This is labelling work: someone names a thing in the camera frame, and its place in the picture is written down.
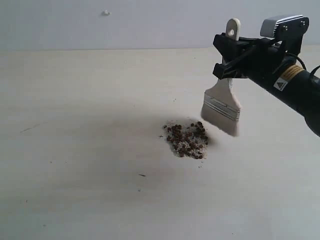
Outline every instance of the brush bristles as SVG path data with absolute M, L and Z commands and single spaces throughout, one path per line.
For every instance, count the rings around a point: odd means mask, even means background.
M 216 126 L 217 128 L 233 137 L 239 135 L 237 121 L 233 121 L 223 116 L 221 113 L 213 110 L 206 104 L 203 104 L 202 106 L 201 117 L 204 121 L 209 122 L 210 124 Z

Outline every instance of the yellow label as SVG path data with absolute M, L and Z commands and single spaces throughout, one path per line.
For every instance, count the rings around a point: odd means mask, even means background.
M 285 70 L 280 76 L 283 80 L 289 82 L 293 79 L 298 73 L 301 73 L 304 69 L 298 65 L 292 65 L 287 70 Z

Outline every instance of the white wall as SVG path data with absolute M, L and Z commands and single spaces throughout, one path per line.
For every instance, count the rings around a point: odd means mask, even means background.
M 0 50 L 208 47 L 230 18 L 240 19 L 241 36 L 258 37 L 265 18 L 290 13 L 310 18 L 304 44 L 320 44 L 319 8 L 319 0 L 0 0 Z

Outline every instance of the robotic arm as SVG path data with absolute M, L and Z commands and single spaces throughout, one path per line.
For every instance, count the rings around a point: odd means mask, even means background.
M 213 74 L 218 79 L 249 78 L 302 115 L 320 137 L 320 79 L 315 76 L 320 66 L 308 72 L 298 57 L 308 27 L 308 17 L 282 15 L 264 20 L 263 38 L 236 41 L 225 32 L 217 34 L 213 45 L 225 63 L 217 63 Z

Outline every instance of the table surface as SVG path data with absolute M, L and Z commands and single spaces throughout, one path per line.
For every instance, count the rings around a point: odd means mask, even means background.
M 301 58 L 311 70 L 320 47 Z M 158 137 L 167 121 L 201 119 L 220 59 L 213 48 L 1 53 L 0 239 L 317 239 L 320 140 L 255 83 L 233 81 L 239 137 L 204 124 L 204 163 Z

